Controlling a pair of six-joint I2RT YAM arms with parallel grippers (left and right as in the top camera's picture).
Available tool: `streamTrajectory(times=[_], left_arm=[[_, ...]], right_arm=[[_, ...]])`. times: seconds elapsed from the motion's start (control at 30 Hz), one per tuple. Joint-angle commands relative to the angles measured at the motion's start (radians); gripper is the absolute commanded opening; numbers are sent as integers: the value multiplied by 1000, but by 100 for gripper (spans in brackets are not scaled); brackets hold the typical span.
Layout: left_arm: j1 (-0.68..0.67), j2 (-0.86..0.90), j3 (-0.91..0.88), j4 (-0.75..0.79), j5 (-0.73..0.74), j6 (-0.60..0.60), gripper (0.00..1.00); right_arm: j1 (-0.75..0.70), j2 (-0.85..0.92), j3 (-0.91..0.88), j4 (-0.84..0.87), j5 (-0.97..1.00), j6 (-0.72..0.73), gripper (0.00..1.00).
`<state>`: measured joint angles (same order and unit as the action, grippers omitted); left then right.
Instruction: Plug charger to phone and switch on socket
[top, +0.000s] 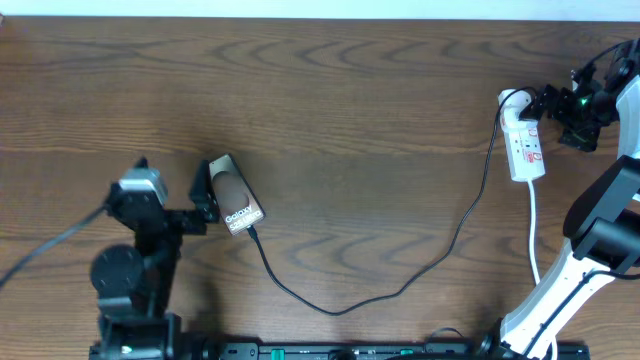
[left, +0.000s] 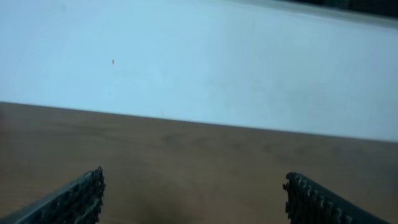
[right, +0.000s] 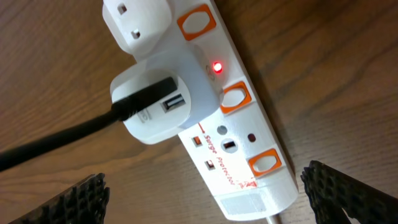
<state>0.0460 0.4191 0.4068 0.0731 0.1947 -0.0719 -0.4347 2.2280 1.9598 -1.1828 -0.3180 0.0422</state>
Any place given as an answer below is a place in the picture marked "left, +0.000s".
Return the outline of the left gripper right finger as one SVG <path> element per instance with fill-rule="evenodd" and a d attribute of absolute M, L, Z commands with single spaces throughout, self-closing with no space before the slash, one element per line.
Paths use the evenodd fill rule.
<path fill-rule="evenodd" d="M 300 173 L 289 172 L 285 178 L 285 212 L 291 224 L 387 224 Z"/>

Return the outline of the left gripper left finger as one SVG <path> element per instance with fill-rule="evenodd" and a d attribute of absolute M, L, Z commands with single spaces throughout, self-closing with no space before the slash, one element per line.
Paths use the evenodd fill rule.
<path fill-rule="evenodd" d="M 2 224 L 96 224 L 106 184 L 101 167 L 1 218 Z"/>

